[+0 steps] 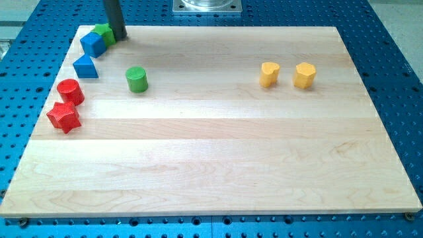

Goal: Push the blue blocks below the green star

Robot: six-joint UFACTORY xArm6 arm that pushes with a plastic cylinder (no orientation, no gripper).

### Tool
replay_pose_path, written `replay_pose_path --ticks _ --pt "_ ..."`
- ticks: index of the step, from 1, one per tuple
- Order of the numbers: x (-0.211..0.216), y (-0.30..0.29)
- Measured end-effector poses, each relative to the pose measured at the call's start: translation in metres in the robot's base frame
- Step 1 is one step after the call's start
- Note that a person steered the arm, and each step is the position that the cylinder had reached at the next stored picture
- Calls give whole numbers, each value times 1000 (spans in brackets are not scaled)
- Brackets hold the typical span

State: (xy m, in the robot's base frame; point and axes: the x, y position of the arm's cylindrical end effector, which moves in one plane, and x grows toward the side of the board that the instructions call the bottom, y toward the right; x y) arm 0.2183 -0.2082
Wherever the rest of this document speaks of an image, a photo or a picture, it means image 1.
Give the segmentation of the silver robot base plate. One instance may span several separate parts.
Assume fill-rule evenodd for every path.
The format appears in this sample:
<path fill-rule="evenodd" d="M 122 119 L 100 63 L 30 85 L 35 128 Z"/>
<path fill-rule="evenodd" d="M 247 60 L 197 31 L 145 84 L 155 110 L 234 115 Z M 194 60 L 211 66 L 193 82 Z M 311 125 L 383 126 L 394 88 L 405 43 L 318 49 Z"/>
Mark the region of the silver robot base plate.
<path fill-rule="evenodd" d="M 173 0 L 174 15 L 240 15 L 241 0 Z"/>

